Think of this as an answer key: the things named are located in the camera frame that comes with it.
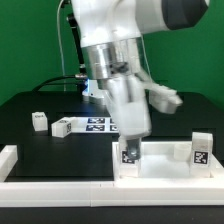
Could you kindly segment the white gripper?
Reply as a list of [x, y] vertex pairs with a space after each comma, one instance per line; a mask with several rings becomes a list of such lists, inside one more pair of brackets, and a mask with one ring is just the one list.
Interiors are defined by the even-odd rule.
[[161, 113], [174, 114], [182, 104], [177, 92], [153, 81], [140, 81], [129, 75], [106, 81], [106, 107], [121, 136], [128, 138], [127, 155], [131, 160], [141, 156], [141, 139], [151, 134], [148, 103]]

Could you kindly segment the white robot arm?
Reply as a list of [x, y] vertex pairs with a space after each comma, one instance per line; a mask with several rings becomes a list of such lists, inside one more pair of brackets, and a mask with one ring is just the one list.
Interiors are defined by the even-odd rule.
[[155, 83], [141, 67], [144, 34], [195, 26], [210, 0], [69, 0], [87, 51], [92, 77], [123, 137], [127, 155], [141, 157], [141, 139], [151, 133], [148, 107], [173, 114], [182, 100]]

